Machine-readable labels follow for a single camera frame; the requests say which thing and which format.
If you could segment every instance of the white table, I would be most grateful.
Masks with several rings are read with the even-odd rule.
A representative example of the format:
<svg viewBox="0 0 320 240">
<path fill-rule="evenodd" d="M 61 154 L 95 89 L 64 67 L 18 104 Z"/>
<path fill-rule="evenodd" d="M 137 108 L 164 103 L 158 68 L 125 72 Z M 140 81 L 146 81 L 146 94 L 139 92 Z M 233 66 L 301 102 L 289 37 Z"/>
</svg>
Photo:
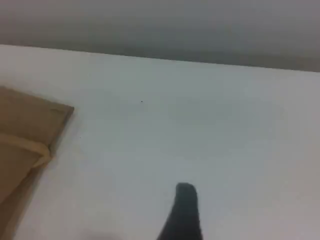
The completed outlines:
<svg viewBox="0 0 320 240">
<path fill-rule="evenodd" d="M 154 240 L 175 185 L 205 240 L 320 236 L 320 73 L 0 46 L 0 83 L 75 106 L 16 240 Z"/>
</svg>

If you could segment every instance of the white surface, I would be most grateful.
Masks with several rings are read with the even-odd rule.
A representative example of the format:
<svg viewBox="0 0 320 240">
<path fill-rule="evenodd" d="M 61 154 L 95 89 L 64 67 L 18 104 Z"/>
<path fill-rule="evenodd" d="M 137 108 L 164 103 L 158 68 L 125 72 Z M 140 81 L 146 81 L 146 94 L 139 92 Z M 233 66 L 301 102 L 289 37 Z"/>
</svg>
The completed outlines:
<svg viewBox="0 0 320 240">
<path fill-rule="evenodd" d="M 320 73 L 0 45 L 0 83 L 76 109 L 16 240 L 154 240 L 181 181 L 205 240 L 320 236 Z"/>
<path fill-rule="evenodd" d="M 319 9 L 318 0 L 2 0 L 0 43 L 319 58 Z"/>
</svg>

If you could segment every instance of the cardboard flap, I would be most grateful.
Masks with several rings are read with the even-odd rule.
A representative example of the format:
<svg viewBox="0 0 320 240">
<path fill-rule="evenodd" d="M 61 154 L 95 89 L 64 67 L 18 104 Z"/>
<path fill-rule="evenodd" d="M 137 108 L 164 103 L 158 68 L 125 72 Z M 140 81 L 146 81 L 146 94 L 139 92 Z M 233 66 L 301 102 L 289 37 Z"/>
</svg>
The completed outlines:
<svg viewBox="0 0 320 240">
<path fill-rule="evenodd" d="M 1 86 L 0 133 L 50 147 L 71 109 L 63 104 Z"/>
<path fill-rule="evenodd" d="M 0 239 L 11 240 L 34 180 L 73 113 L 0 86 Z"/>
<path fill-rule="evenodd" d="M 0 156 L 1 204 L 27 176 L 39 155 L 14 146 L 0 144 Z"/>
</svg>

